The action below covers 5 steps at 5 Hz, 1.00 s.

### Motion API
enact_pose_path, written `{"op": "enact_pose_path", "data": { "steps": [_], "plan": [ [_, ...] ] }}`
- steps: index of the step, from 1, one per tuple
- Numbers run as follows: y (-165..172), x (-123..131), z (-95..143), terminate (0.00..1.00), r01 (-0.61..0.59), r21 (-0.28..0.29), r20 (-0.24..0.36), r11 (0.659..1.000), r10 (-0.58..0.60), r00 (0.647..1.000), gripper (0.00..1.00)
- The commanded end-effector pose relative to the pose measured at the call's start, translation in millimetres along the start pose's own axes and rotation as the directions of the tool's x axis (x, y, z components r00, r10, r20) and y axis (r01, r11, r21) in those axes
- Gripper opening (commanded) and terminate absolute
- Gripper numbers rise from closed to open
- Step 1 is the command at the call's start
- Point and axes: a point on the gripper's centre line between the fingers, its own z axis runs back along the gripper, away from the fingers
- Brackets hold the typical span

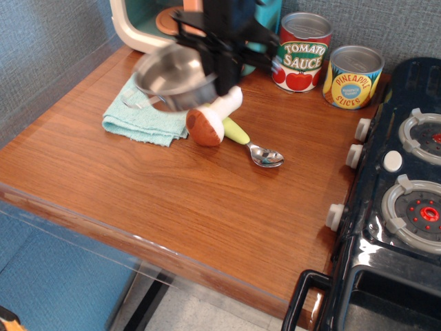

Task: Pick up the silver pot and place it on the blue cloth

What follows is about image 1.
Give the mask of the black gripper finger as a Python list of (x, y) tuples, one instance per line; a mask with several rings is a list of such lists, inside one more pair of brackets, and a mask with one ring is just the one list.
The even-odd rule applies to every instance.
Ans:
[(228, 54), (221, 54), (215, 63), (216, 93), (225, 96), (240, 81), (242, 63)]
[(201, 63), (203, 65), (203, 70), (206, 76), (211, 74), (216, 74), (216, 53), (210, 50), (209, 48), (203, 48), (200, 51), (201, 55)]

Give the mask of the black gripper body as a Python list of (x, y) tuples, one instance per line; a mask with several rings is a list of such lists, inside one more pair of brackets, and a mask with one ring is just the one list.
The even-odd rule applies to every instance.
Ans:
[(177, 43), (195, 49), (203, 48), (228, 54), (243, 67), (270, 70), (273, 66), (278, 34), (254, 18), (254, 1), (208, 1), (204, 12), (177, 10), (172, 18), (178, 24)]

